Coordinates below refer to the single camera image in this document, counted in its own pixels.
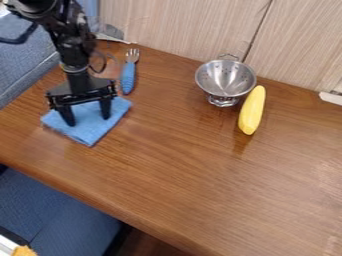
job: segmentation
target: blue towel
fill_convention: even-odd
[[[104,120],[97,101],[72,106],[76,126],[68,126],[56,110],[51,110],[41,118],[44,125],[89,147],[100,140],[131,107],[129,100],[115,97],[112,101],[111,116]]]

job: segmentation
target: colander handle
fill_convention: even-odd
[[[233,58],[236,59],[237,61],[240,61],[240,58],[239,58],[238,56],[233,55],[233,54],[230,54],[230,53],[222,53],[222,54],[220,54],[219,56],[217,56],[217,58],[218,58],[219,60],[221,60],[221,59],[224,59],[224,57],[226,57],[226,56],[233,57]]]

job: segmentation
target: chair seat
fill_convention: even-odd
[[[0,226],[44,256],[103,255],[121,222],[12,169],[0,175]]]

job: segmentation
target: metal colander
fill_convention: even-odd
[[[239,61],[213,60],[196,71],[196,83],[209,94],[209,102],[219,107],[235,105],[239,97],[256,85],[252,68]]]

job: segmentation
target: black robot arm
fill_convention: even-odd
[[[103,118],[109,118],[111,100],[117,94],[113,81],[88,73],[96,37],[89,29],[82,7],[75,0],[5,0],[4,3],[13,14],[42,25],[60,54],[68,81],[47,92],[50,108],[59,111],[66,123],[74,126],[76,120],[71,106],[99,101]],[[27,37],[28,31],[19,38],[20,42],[25,42]],[[18,39],[6,40],[0,38],[0,42],[18,43]]]

